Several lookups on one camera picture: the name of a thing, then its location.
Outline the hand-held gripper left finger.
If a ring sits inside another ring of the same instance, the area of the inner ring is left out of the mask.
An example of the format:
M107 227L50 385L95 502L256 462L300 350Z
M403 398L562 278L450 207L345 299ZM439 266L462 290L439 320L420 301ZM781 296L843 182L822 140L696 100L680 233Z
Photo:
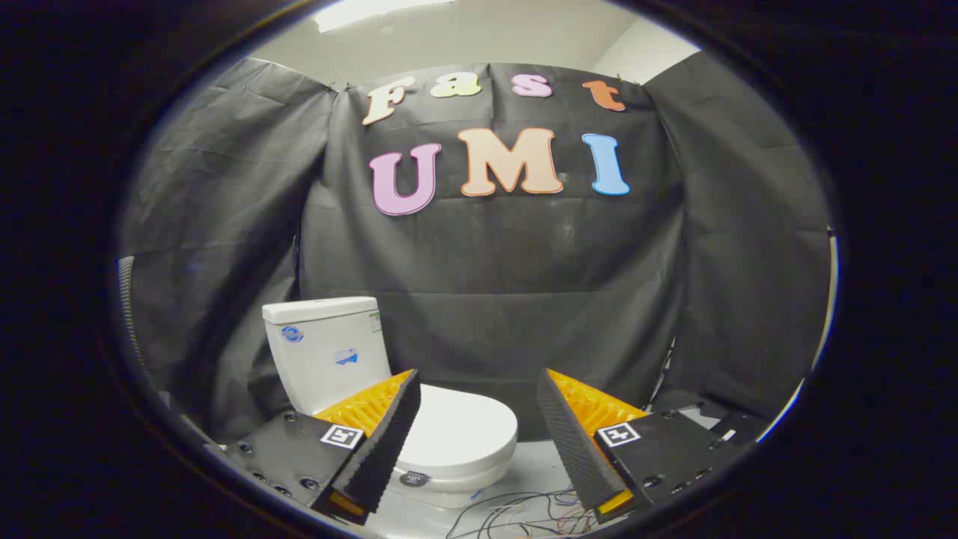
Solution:
M283 412L225 456L278 495L363 525L379 508L420 405L420 373L411 369L322 412Z

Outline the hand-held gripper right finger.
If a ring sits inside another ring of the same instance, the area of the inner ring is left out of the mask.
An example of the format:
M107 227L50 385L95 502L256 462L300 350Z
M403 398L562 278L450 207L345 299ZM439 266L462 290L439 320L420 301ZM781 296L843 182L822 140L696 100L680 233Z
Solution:
M550 368L537 402L579 502L601 524L670 504L739 454L681 412L643 412Z

